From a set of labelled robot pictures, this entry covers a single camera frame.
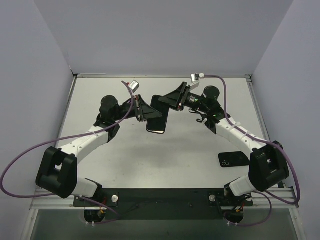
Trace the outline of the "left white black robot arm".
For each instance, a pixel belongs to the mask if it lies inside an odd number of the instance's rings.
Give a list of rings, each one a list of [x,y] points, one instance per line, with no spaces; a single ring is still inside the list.
[[[49,147],[43,155],[35,183],[62,199],[83,196],[92,206],[101,203],[102,185],[78,176],[78,164],[97,148],[109,143],[117,135],[120,120],[136,118],[139,122],[161,118],[163,114],[145,103],[140,95],[119,105],[107,95],[102,98],[94,125],[84,135],[59,148]]]

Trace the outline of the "black phone case with phone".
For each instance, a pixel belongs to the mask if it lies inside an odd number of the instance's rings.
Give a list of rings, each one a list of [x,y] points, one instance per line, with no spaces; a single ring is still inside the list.
[[[149,119],[146,124],[146,130],[149,133],[163,135],[166,131],[169,106],[159,101],[160,95],[154,95],[151,99],[151,107],[162,114],[161,117]]]

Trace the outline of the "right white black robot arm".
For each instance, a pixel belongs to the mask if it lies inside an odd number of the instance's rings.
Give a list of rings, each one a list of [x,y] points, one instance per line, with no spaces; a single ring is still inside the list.
[[[289,168],[281,144],[256,137],[240,126],[218,102],[220,91],[215,86],[204,88],[202,95],[191,93],[183,82],[175,91],[159,101],[175,111],[190,108],[201,116],[204,125],[214,134],[236,146],[249,160],[248,174],[225,185],[225,195],[240,197],[253,191],[264,192],[287,179]]]

